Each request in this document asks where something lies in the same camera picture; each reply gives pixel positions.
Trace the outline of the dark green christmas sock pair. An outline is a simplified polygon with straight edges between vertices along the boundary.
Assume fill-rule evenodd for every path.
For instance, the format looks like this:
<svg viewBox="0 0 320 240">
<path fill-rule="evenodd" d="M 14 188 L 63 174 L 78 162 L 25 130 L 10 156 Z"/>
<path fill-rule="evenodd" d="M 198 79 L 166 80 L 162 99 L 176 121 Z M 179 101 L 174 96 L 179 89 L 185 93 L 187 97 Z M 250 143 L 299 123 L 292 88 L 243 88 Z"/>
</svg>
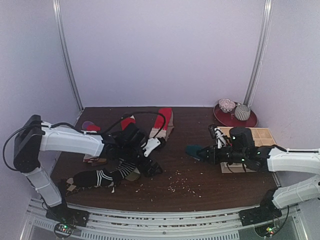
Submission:
<svg viewBox="0 0 320 240">
<path fill-rule="evenodd" d="M 204 162 L 207 155 L 202 153 L 203 149 L 204 147 L 201 145 L 187 145 L 185 148 L 185 153 L 197 161 Z"/>
</svg>

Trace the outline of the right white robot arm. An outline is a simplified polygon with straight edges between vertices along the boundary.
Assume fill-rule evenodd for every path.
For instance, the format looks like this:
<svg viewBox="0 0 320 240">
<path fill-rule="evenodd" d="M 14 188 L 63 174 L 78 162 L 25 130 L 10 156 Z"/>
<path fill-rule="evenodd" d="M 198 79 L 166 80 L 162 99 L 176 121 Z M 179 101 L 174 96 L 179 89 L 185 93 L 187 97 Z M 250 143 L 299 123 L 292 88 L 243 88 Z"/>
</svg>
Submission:
<svg viewBox="0 0 320 240">
<path fill-rule="evenodd" d="M 212 124 L 208 127 L 214 145 L 198 149 L 195 157 L 213 165 L 241 164 L 255 172 L 302 172 L 314 176 L 299 183 L 270 191 L 264 204 L 256 210 L 259 220 L 268 220 L 276 209 L 305 202 L 320 196 L 320 151 L 280 147 L 276 144 L 256 146 L 252 131 L 233 127 L 229 135 Z"/>
</svg>

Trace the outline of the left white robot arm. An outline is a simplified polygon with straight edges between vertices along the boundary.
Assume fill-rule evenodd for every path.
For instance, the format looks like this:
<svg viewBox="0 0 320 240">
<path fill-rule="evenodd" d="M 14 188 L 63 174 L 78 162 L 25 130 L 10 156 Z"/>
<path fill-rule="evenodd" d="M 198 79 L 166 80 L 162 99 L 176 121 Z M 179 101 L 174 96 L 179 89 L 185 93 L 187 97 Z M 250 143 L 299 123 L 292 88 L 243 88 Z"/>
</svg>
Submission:
<svg viewBox="0 0 320 240">
<path fill-rule="evenodd" d="M 64 205 L 63 193 L 53 183 L 43 169 L 38 157 L 41 151 L 78 153 L 92 157 L 118 160 L 119 166 L 109 172 L 106 169 L 83 171 L 73 177 L 73 184 L 80 188 L 113 186 L 135 169 L 145 177 L 153 177 L 163 172 L 150 159 L 150 154 L 162 141 L 158 137 L 148 137 L 132 120 L 119 120 L 121 131 L 111 133 L 106 130 L 83 131 L 62 122 L 50 124 L 33 115 L 27 123 L 12 134 L 14 155 L 12 171 L 20 172 L 44 199 L 52 213 L 61 222 L 72 218 L 72 211 Z"/>
</svg>

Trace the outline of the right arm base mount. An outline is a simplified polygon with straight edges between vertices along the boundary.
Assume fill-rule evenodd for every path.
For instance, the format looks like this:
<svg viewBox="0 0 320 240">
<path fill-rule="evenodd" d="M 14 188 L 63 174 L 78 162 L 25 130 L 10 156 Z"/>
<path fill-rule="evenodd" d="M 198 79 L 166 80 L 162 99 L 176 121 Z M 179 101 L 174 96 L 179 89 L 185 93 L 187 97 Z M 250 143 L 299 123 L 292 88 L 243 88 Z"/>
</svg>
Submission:
<svg viewBox="0 0 320 240">
<path fill-rule="evenodd" d="M 282 216 L 282 211 L 276 208 L 272 203 L 261 204 L 258 207 L 241 210 L 239 218 L 243 227 L 260 224 L 266 221 L 271 221 Z"/>
</svg>

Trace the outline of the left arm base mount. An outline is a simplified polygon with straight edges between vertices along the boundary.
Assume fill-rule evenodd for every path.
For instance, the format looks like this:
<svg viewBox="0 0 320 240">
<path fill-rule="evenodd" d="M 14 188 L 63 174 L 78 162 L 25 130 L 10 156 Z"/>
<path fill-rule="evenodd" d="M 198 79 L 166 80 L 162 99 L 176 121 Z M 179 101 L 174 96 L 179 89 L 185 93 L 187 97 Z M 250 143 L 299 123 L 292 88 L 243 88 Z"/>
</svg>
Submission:
<svg viewBox="0 0 320 240">
<path fill-rule="evenodd" d="M 90 213 L 69 207 L 47 207 L 45 217 L 56 221 L 53 233 L 58 239 L 69 238 L 78 227 L 86 227 Z"/>
</svg>

